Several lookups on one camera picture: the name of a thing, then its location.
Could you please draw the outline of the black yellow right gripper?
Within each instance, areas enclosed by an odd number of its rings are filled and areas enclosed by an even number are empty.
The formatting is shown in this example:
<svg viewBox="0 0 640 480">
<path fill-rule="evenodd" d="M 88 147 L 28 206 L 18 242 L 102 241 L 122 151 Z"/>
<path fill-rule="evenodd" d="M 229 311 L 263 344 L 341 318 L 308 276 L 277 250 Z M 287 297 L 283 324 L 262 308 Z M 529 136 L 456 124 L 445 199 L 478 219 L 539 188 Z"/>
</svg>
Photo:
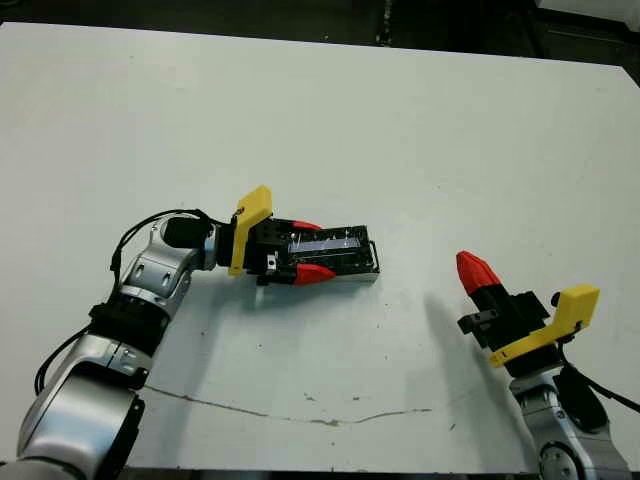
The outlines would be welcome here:
<svg viewBox="0 0 640 480">
<path fill-rule="evenodd" d="M 532 291 L 510 294 L 489 264 L 469 251 L 456 254 L 458 277 L 477 308 L 458 321 L 463 333 L 491 351 L 489 363 L 520 378 L 560 363 L 557 343 L 586 329 L 600 289 L 578 285 L 558 292 L 550 314 Z"/>
</svg>

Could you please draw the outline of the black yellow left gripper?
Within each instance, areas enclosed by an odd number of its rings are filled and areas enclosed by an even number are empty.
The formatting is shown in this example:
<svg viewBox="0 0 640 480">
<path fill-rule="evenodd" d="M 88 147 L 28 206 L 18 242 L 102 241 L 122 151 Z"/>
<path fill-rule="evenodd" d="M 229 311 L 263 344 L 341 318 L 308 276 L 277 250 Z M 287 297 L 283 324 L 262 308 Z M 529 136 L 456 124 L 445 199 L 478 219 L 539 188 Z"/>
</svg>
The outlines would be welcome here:
<svg viewBox="0 0 640 480">
<path fill-rule="evenodd" d="M 230 276 L 255 275 L 261 286 L 304 286 L 334 279 L 337 274 L 322 265 L 288 264 L 286 250 L 293 228 L 322 230 L 310 222 L 274 217 L 271 189 L 260 185 L 238 201 L 230 222 L 219 226 L 216 263 Z"/>
</svg>

